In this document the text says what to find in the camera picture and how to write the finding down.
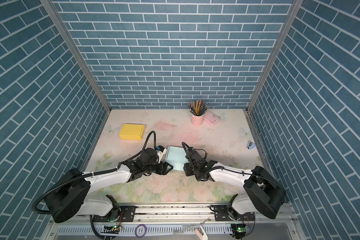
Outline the light blue paper box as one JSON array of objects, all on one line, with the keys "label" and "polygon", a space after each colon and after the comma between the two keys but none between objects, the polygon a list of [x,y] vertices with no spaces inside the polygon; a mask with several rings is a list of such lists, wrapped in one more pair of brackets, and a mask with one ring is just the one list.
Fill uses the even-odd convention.
[{"label": "light blue paper box", "polygon": [[169,146],[166,153],[166,162],[173,166],[174,171],[184,171],[184,165],[188,163],[186,152],[183,148]]}]

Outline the yellow paper box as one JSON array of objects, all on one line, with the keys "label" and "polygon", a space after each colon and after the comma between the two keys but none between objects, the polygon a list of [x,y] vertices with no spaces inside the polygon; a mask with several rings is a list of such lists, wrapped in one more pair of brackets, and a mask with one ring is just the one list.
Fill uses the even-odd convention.
[{"label": "yellow paper box", "polygon": [[145,132],[145,125],[123,124],[119,137],[121,140],[141,141]]}]

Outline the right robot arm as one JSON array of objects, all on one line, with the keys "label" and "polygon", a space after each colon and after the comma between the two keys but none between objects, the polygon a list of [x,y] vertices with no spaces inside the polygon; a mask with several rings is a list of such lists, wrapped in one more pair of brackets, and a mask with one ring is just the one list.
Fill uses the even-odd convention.
[{"label": "right robot arm", "polygon": [[198,149],[182,143],[188,163],[184,164],[186,176],[195,176],[198,182],[222,182],[243,188],[244,195],[234,195],[227,204],[231,219],[237,220],[246,213],[257,211],[269,219],[275,219],[284,204],[286,190],[261,166],[253,170],[225,166],[217,161],[202,157]]}]

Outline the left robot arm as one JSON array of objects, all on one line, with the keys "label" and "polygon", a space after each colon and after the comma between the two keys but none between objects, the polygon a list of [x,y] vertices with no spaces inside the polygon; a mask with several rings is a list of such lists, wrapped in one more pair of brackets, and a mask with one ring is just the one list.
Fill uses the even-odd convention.
[{"label": "left robot arm", "polygon": [[88,197],[102,188],[135,181],[144,175],[165,176],[173,166],[163,162],[167,152],[163,146],[142,150],[136,160],[120,164],[119,167],[99,172],[81,172],[72,169],[66,173],[47,193],[43,200],[55,223],[63,223],[74,216],[92,215],[108,217],[110,222],[121,215],[121,206],[111,195],[99,200]]}]

